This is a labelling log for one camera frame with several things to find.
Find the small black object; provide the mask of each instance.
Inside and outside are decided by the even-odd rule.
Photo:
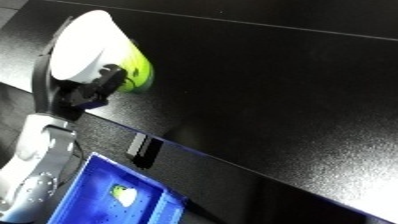
[[[137,133],[126,155],[137,167],[149,169],[154,164],[162,145],[161,140]]]

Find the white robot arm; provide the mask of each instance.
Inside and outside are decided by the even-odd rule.
[[[106,65],[89,84],[59,81],[49,68],[54,44],[72,21],[69,18],[39,56],[33,72],[35,114],[27,117],[12,159],[0,170],[0,222],[30,223],[56,191],[76,140],[74,122],[107,104],[107,97],[124,82],[126,71]]]

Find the black tabletop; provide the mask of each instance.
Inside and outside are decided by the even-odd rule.
[[[52,33],[67,16],[98,8],[29,2],[0,32],[0,82],[30,91]],[[398,220],[394,23],[351,35],[103,9],[139,43],[156,81],[90,113]]]

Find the black surface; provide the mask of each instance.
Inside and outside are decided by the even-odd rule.
[[[0,81],[29,89],[51,34],[94,8],[28,3],[0,34]],[[108,11],[156,81],[91,113],[398,220],[395,40]]]
[[[397,37],[398,2],[390,0],[64,0],[134,10],[316,29],[357,35]]]
[[[3,84],[0,91],[0,121],[8,122],[0,123],[0,136],[7,136],[7,130],[18,134],[26,115],[33,110],[31,95]],[[133,132],[87,114],[77,127],[86,157],[93,151],[100,152],[188,196],[193,203],[187,207],[182,224],[366,223],[365,216],[324,199],[171,144],[163,145],[151,169],[137,169],[124,156]],[[3,143],[9,144],[0,138],[1,158],[8,160],[10,150],[4,150]],[[73,157],[65,174],[72,173],[77,164],[78,159]],[[47,222],[70,184],[51,198],[36,224]]]

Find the blue tray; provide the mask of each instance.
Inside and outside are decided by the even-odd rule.
[[[110,191],[115,185],[137,190],[124,207]],[[97,153],[91,154],[48,223],[178,223],[186,198]]]

